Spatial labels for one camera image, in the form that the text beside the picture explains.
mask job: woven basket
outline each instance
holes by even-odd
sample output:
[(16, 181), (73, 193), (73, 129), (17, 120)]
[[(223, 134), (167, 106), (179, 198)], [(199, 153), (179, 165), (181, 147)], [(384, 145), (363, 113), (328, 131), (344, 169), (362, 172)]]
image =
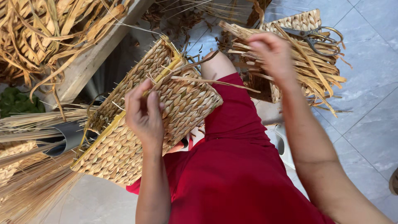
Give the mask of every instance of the woven basket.
[[(269, 22), (263, 25), (263, 30), (271, 31), (273, 33), (281, 35), (278, 30), (276, 30), (276, 28), (271, 24), (278, 24), (281, 27), (291, 29), (309, 31), (321, 26), (322, 21), (320, 18), (319, 9), (314, 9), (308, 12), (296, 14), (294, 16), (285, 17), (280, 20), (275, 20), (273, 22)], [(290, 37), (293, 39), (297, 39), (297, 36), (295, 35), (290, 35)], [(239, 57), (239, 61), (244, 63), (247, 62), (244, 57)], [(271, 103), (277, 103), (280, 101), (282, 94), (274, 82), (251, 74), (249, 74), (248, 77), (249, 80), (244, 82), (246, 87), (261, 91), (261, 93), (248, 91), (250, 97)], [(302, 91), (305, 95), (311, 94), (311, 92), (308, 91), (305, 87), (302, 87)]]
[[(222, 98), (209, 84), (169, 79), (170, 69), (187, 64), (166, 37), (157, 41), (92, 115), (88, 128), (100, 136), (84, 154), (76, 154), (71, 169), (126, 185), (141, 176), (141, 142), (127, 126), (125, 111), (113, 102), (123, 108), (125, 93), (149, 76), (156, 80), (161, 75), (151, 91), (157, 91), (165, 103), (163, 155), (220, 106)], [(200, 78), (195, 68), (173, 75)]]

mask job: hand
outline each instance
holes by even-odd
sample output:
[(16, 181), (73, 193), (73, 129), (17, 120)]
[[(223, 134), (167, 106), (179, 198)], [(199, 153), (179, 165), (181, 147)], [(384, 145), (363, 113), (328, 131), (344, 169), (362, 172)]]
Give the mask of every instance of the hand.
[(155, 91), (148, 98), (142, 96), (151, 87), (150, 79), (146, 79), (125, 95), (126, 122), (141, 140), (144, 153), (162, 153), (158, 150), (163, 146), (164, 127), (160, 111), (164, 104), (159, 103)]
[(290, 43), (271, 32), (252, 35), (249, 46), (262, 58), (262, 69), (274, 78), (279, 88), (296, 85), (296, 73), (291, 60)]

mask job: scissor handle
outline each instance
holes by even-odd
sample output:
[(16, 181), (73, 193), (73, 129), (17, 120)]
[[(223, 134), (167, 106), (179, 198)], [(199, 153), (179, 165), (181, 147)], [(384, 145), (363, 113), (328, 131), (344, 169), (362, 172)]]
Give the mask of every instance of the scissor handle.
[[(322, 33), (319, 33), (319, 30), (321, 30), (321, 29), (328, 29), (328, 30), (330, 30), (330, 31), (335, 32), (335, 33), (340, 37), (340, 40), (339, 40), (339, 41), (336, 41), (335, 39), (330, 38), (330, 37), (329, 37), (330, 32), (326, 32), (326, 33), (329, 33), (329, 35), (327, 35), (327, 36), (322, 35)], [(322, 41), (318, 41), (318, 40), (313, 39), (313, 38), (311, 38), (311, 37), (317, 37), (317, 38), (321, 39)], [(306, 41), (309, 43), (310, 47), (311, 47), (316, 53), (318, 53), (318, 54), (320, 54), (320, 55), (323, 55), (323, 56), (334, 56), (334, 55), (337, 55), (337, 54), (340, 53), (340, 47), (339, 47), (338, 45), (343, 41), (343, 35), (342, 35), (338, 30), (336, 30), (336, 29), (334, 29), (334, 28), (332, 28), (332, 27), (320, 26), (320, 27), (318, 27), (318, 28), (316, 28), (316, 29), (313, 29), (313, 30), (311, 30), (311, 31), (308, 32), (308, 37), (306, 38)], [(317, 50), (317, 49), (315, 48), (315, 45), (316, 45), (316, 44), (324, 45), (324, 46), (328, 46), (328, 47), (333, 47), (333, 48), (334, 48), (334, 49), (333, 49), (334, 51), (333, 51), (333, 53), (331, 53), (331, 54), (322, 53), (322, 52), (320, 52), (319, 50)]]
[[(308, 42), (308, 45), (311, 47), (311, 49), (313, 51), (315, 51), (316, 53), (320, 54), (320, 55), (323, 55), (323, 56), (334, 56), (334, 55), (338, 55), (340, 53), (340, 47), (337, 44), (318, 41), (318, 40), (315, 40), (315, 39), (310, 38), (310, 37), (308, 37), (306, 39), (306, 41)], [(333, 51), (331, 51), (332, 52), (331, 54), (322, 53), (318, 49), (315, 48), (316, 44), (324, 45), (324, 46), (328, 46), (328, 47), (334, 47), (335, 49), (333, 49)]]
[[(328, 36), (322, 35), (321, 33), (319, 33), (319, 30), (321, 30), (321, 29), (328, 29), (330, 31), (335, 32), (340, 37), (340, 40), (337, 41), (337, 40), (335, 40), (333, 38), (330, 38), (329, 35)], [(311, 37), (318, 37), (320, 39), (323, 39), (323, 41), (325, 41), (325, 40), (330, 41), (331, 43), (335, 43), (337, 45), (340, 44), (343, 41), (343, 35), (338, 30), (336, 30), (336, 29), (334, 29), (332, 27), (328, 27), (328, 26), (320, 26), (320, 27), (318, 27), (316, 29), (310, 30), (308, 32), (308, 35), (311, 36)]]

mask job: scissors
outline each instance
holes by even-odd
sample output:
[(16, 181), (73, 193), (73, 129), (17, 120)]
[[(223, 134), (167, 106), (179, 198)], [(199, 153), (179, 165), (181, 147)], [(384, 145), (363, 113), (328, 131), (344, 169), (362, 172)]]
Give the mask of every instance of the scissors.
[[(303, 38), (308, 43), (308, 45), (311, 47), (311, 49), (320, 55), (334, 56), (334, 55), (337, 55), (338, 53), (340, 53), (340, 47), (338, 45), (339, 45), (339, 43), (341, 43), (343, 41), (343, 35), (338, 30), (336, 30), (332, 27), (320, 26), (320, 27), (310, 30), (310, 31), (302, 31), (302, 30), (290, 29), (290, 28), (285, 28), (285, 27), (282, 27), (282, 29), (287, 33), (290, 33), (290, 34), (293, 34), (293, 35)], [(335, 32), (340, 37), (340, 40), (336, 41), (335, 39), (330, 38), (330, 32), (319, 33), (318, 31), (320, 29), (328, 29), (330, 31)], [(322, 53), (315, 48), (316, 44), (333, 47), (333, 51), (331, 51), (332, 52), (331, 54)]]

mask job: red dress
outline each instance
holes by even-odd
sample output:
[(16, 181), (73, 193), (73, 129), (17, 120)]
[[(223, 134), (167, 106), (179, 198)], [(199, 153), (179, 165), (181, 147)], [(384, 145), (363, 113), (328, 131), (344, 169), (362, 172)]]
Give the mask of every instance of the red dress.
[[(237, 73), (219, 81), (243, 85)], [(164, 158), (169, 224), (333, 223), (293, 185), (246, 90), (213, 84), (224, 103), (205, 119), (205, 142)], [(127, 190), (138, 194), (140, 179)]]

